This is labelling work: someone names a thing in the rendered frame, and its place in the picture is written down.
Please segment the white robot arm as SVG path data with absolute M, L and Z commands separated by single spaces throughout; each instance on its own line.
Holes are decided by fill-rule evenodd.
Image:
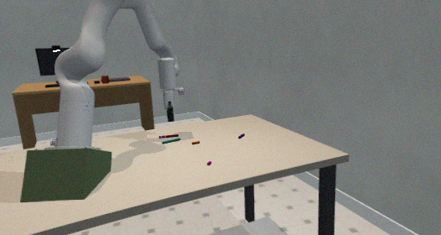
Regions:
M 106 32 L 119 8 L 135 11 L 148 47 L 160 57 L 160 89 L 178 90 L 180 95 L 184 95 L 183 87 L 176 88 L 178 62 L 163 38 L 150 0 L 93 0 L 82 21 L 78 41 L 62 52 L 54 64 L 54 73 L 60 85 L 57 138 L 50 140 L 50 146 L 54 147 L 44 149 L 101 150 L 91 147 L 95 94 L 88 86 L 86 77 L 99 70 L 104 62 Z

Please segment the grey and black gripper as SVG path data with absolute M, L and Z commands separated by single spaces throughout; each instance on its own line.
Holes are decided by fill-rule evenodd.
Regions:
M 168 122 L 174 121 L 174 113 L 172 112 L 174 109 L 174 91 L 173 90 L 163 90 L 163 102 L 164 102 L 164 109 L 167 108 L 167 118 Z

